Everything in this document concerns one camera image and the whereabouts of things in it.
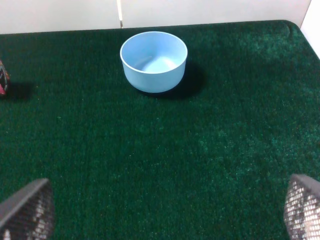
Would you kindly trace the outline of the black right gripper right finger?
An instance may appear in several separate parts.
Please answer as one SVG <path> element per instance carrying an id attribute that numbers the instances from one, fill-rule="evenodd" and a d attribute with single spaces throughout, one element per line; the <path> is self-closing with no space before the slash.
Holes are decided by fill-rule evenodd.
<path id="1" fill-rule="evenodd" d="M 292 174 L 284 203 L 284 224 L 291 240 L 320 238 L 320 182 Z"/>

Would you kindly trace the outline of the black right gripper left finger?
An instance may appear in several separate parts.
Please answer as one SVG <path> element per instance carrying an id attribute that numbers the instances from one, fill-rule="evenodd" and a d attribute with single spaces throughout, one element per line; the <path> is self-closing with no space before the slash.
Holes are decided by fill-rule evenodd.
<path id="1" fill-rule="evenodd" d="M 2 240 L 48 240 L 54 228 L 54 195 L 47 178 L 33 180 L 0 203 Z"/>

